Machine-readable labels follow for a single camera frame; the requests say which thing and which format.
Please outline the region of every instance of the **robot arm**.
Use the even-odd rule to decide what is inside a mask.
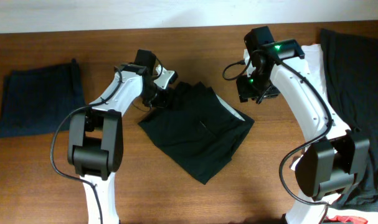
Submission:
[[[301,189],[299,197],[286,188],[297,201],[286,214],[285,221],[319,223],[325,211],[323,204],[332,203],[339,194],[345,194],[361,181],[369,140],[358,131],[352,132],[328,100],[311,88],[305,54],[296,40],[275,42],[268,27],[259,27],[251,30],[244,41],[247,76],[237,77],[240,101],[251,98],[261,103],[264,98],[275,98],[282,93],[306,142],[323,137],[309,144],[295,167]],[[284,161],[279,173],[283,186]]]
[[[177,73],[159,65],[159,75],[154,79],[151,73],[155,60],[151,52],[139,50],[135,62],[119,67],[108,88],[91,103],[97,106],[72,116],[68,160],[82,180],[95,186],[101,208],[91,186],[83,184],[89,224],[120,221],[115,209],[114,181],[123,157],[121,117],[138,96],[149,107],[165,107],[169,102],[168,84],[177,78]],[[103,131],[102,139],[85,135],[94,129]]]

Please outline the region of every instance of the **red object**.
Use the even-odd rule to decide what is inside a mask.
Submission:
[[[339,222],[353,222],[354,224],[368,224],[369,221],[367,221],[365,218],[361,217],[342,217],[339,215],[336,215],[334,218],[327,217],[329,221],[339,221]]]

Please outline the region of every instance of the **wood grain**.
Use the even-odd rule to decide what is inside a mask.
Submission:
[[[123,117],[125,154],[116,175],[116,209],[123,223],[228,223],[247,217],[278,218],[293,204],[278,179],[281,158],[303,142],[298,123],[282,96],[239,103],[235,82],[221,71],[242,58],[244,35],[255,26],[103,30],[0,34],[0,110],[3,77],[76,58],[87,102],[110,83],[113,66],[150,49],[179,81],[212,86],[227,103],[255,120],[243,144],[207,185],[194,180],[157,149],[137,125],[145,113],[130,108]],[[378,21],[273,24],[276,40],[318,41],[320,28],[378,38]],[[81,184],[50,166],[51,134],[0,139],[0,223],[87,223]],[[68,133],[58,138],[55,160],[67,164]],[[294,173],[285,169],[294,192]]]

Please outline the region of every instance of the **black cloth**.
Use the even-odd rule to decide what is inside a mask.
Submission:
[[[0,138],[52,133],[74,109],[84,106],[75,60],[28,71],[4,80]],[[61,130],[68,130],[66,122]]]
[[[370,139],[363,180],[333,207],[378,212],[378,40],[322,30],[321,48],[331,106]]]
[[[228,162],[254,121],[242,121],[221,105],[212,88],[179,83],[172,108],[158,108],[142,120],[155,146],[199,182],[206,184]]]

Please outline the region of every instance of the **folded dark blue cloth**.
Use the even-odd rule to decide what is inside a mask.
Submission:
[[[80,70],[71,63],[12,71],[3,86],[0,138],[52,133],[74,109],[84,106]],[[66,122],[61,130],[68,130]]]

